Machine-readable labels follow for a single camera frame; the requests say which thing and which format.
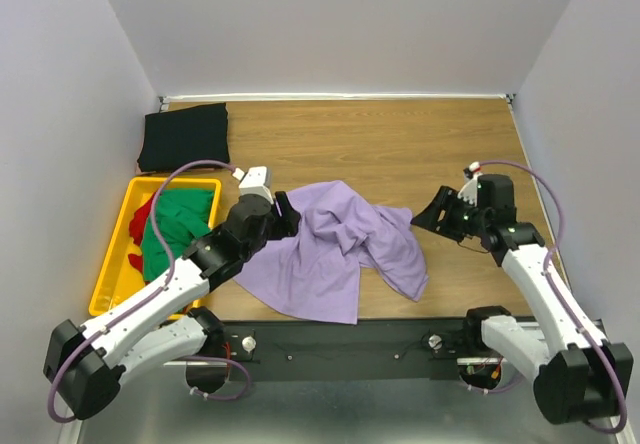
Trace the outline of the purple t shirt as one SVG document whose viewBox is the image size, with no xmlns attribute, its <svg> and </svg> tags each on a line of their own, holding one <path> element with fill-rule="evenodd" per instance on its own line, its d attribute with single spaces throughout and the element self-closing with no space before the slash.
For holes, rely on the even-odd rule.
<svg viewBox="0 0 640 444">
<path fill-rule="evenodd" d="M 244 265 L 235 280 L 245 291 L 290 317 L 350 325 L 364 268 L 403 297 L 422 297 L 427 265 L 410 209 L 371 204 L 343 181 L 287 196 L 301 216 L 298 233 L 268 242 Z"/>
</svg>

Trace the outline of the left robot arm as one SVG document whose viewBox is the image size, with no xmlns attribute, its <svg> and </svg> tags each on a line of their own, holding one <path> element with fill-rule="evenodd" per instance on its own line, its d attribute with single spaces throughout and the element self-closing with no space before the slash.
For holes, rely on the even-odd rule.
<svg viewBox="0 0 640 444">
<path fill-rule="evenodd" d="M 273 201 L 243 195 L 223 223 L 193 241 L 155 281 L 82 325 L 58 324 L 43 369 L 51 384 L 49 416 L 59 423 L 88 419 L 127 381 L 156 365 L 214 357 L 222 326 L 210 311 L 193 308 L 172 324 L 167 319 L 235 278 L 267 242 L 295 236 L 299 222 L 283 191 Z"/>
</svg>

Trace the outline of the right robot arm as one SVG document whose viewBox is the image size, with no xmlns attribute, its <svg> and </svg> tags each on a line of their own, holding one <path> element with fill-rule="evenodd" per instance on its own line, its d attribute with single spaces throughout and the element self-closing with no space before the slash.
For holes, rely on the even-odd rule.
<svg viewBox="0 0 640 444">
<path fill-rule="evenodd" d="M 536 338 L 500 306 L 468 311 L 460 343 L 469 354 L 498 352 L 532 385 L 535 402 L 552 424 L 617 417 L 626 425 L 626 393 L 633 356 L 612 343 L 561 283 L 542 235 L 520 221 L 514 186 L 504 175 L 441 187 L 412 225 L 456 243 L 477 237 L 524 296 L 543 336 Z"/>
</svg>

